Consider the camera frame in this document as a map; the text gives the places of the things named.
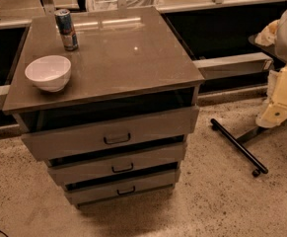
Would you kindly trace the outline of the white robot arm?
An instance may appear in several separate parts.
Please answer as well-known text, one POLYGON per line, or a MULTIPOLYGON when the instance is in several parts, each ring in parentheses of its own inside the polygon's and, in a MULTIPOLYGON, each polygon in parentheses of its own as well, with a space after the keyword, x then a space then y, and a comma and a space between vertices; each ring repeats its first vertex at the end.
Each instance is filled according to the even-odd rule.
POLYGON ((287 10, 269 23, 256 37, 257 44, 274 44, 275 55, 285 62, 279 71, 268 74, 267 98, 257 114, 255 123, 263 128, 273 128, 287 119, 287 10))

